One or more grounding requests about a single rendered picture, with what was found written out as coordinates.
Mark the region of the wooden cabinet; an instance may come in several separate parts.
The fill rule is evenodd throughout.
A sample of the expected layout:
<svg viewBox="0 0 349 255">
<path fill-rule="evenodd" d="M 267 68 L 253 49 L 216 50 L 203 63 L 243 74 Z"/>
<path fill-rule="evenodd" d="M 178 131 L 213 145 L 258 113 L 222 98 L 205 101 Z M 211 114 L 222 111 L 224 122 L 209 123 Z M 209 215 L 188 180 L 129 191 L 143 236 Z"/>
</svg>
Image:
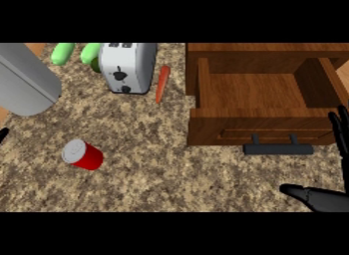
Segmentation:
<svg viewBox="0 0 349 255">
<path fill-rule="evenodd" d="M 199 59 L 212 74 L 292 74 L 310 58 L 327 59 L 338 69 L 349 61 L 349 43 L 185 43 L 184 92 L 194 95 Z"/>
</svg>

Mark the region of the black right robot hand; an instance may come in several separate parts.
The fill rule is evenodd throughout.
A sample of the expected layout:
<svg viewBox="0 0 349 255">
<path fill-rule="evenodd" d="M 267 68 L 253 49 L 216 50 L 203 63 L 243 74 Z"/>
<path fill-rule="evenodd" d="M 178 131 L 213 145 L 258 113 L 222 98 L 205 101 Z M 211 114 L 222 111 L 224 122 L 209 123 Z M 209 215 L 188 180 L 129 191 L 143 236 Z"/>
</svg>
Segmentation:
<svg viewBox="0 0 349 255">
<path fill-rule="evenodd" d="M 279 185 L 279 191 L 296 199 L 313 212 L 349 212 L 349 107 L 339 105 L 336 111 L 338 113 L 327 113 L 327 119 L 341 156 L 344 191 L 289 183 Z"/>
</svg>

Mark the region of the white toaster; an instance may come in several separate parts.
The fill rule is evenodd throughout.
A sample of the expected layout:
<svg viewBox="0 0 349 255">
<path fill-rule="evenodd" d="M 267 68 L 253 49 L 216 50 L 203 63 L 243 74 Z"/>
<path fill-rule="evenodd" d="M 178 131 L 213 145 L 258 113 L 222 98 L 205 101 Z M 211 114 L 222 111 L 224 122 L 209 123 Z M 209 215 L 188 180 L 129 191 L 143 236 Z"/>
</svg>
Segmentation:
<svg viewBox="0 0 349 255">
<path fill-rule="evenodd" d="M 150 89 L 157 44 L 103 43 L 98 65 L 114 94 L 144 95 Z"/>
</svg>

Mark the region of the green cucumber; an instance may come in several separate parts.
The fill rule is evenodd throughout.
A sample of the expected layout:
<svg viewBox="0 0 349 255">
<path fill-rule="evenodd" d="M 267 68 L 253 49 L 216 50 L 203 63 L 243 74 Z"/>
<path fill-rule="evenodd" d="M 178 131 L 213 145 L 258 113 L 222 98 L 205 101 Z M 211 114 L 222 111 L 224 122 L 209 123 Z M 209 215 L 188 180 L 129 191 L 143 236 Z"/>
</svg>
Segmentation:
<svg viewBox="0 0 349 255">
<path fill-rule="evenodd" d="M 88 43 L 80 52 L 80 61 L 91 67 L 95 73 L 100 73 L 98 52 L 100 52 L 98 43 Z"/>
<path fill-rule="evenodd" d="M 51 63 L 57 66 L 66 64 L 74 49 L 73 43 L 58 43 L 51 53 Z"/>
</svg>

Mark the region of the grey rounded appliance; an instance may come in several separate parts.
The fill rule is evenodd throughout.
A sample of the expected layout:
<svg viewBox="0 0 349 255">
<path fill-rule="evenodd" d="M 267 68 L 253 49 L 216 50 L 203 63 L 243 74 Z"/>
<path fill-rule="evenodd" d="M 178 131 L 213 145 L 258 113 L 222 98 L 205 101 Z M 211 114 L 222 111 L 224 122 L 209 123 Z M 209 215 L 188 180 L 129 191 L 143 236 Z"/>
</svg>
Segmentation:
<svg viewBox="0 0 349 255">
<path fill-rule="evenodd" d="M 61 82 L 23 43 L 0 43 L 0 107 L 39 114 L 58 100 Z"/>
</svg>

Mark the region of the orange carrot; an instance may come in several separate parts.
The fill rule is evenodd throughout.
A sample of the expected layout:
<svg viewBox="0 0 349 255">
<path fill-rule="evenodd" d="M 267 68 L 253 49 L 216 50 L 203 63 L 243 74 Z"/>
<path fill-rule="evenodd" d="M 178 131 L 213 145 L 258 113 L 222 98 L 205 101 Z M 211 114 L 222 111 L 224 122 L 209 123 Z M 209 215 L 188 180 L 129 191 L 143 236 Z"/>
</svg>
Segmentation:
<svg viewBox="0 0 349 255">
<path fill-rule="evenodd" d="M 171 67 L 162 66 L 160 73 L 159 73 L 157 88 L 156 88 L 156 104 L 160 102 L 163 97 L 165 85 L 168 82 L 169 74 L 171 74 Z"/>
</svg>

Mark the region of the red can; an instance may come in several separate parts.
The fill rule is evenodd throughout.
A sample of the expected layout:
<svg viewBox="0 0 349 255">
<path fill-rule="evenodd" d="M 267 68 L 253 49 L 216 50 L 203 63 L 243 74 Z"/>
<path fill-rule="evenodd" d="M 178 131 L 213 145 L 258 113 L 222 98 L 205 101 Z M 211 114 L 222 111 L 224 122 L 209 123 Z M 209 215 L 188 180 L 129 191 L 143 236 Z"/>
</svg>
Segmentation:
<svg viewBox="0 0 349 255">
<path fill-rule="evenodd" d="M 72 139 L 61 150 L 66 163 L 86 170 L 95 170 L 103 164 L 103 153 L 80 139 Z"/>
</svg>

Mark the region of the wooden drawer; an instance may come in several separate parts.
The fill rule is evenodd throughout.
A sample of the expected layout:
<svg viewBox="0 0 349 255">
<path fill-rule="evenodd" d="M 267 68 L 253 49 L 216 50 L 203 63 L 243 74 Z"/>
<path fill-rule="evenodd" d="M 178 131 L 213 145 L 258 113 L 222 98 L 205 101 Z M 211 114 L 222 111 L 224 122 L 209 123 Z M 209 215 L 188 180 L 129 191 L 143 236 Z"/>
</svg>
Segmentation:
<svg viewBox="0 0 349 255">
<path fill-rule="evenodd" d="M 349 93 L 326 58 L 304 60 L 290 74 L 215 74 L 196 62 L 194 108 L 188 110 L 190 145 L 262 143 L 327 145 L 335 142 L 327 114 Z"/>
</svg>

